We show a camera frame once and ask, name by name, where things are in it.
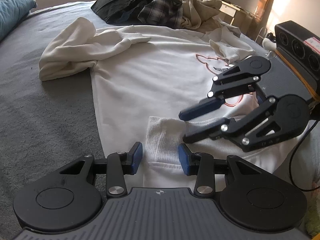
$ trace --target ribbed gray panel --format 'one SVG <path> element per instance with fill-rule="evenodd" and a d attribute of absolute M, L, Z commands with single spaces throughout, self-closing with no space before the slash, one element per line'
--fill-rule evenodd
<path fill-rule="evenodd" d="M 308 104 L 313 101 L 305 85 L 278 55 L 275 54 L 275 57 L 269 60 L 270 70 L 261 75 L 261 80 L 257 82 L 266 97 L 281 98 L 290 94 L 303 98 Z"/>
<path fill-rule="evenodd" d="M 41 235 L 22 231 L 16 240 L 307 240 L 293 229 L 260 234 L 235 226 L 212 200 L 193 197 L 187 188 L 133 188 L 110 199 L 90 223 L 73 232 Z"/>

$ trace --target white and red label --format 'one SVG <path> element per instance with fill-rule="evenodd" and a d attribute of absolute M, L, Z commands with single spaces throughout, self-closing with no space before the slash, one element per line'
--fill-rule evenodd
<path fill-rule="evenodd" d="M 320 55 L 320 41 L 317 38 L 309 38 L 305 40 L 303 43 L 306 44 L 309 48 L 311 48 L 315 53 Z"/>

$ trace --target black and white plaid fabric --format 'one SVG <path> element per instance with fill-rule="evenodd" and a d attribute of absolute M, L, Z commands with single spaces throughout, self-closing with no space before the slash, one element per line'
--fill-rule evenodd
<path fill-rule="evenodd" d="M 182 0 L 153 0 L 142 9 L 138 19 L 144 24 L 180 28 Z"/>

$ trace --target teal pillow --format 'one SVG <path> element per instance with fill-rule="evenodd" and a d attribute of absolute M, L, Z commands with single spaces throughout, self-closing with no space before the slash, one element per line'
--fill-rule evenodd
<path fill-rule="evenodd" d="M 0 0 L 0 41 L 36 6 L 36 0 Z"/>

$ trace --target drawer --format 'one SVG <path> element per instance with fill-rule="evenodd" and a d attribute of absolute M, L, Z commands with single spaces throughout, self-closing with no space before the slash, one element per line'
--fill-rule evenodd
<path fill-rule="evenodd" d="M 224 12 L 225 14 L 230 15 L 231 17 L 234 17 L 237 10 L 232 8 L 231 6 L 228 6 L 226 4 L 222 4 L 220 11 Z"/>

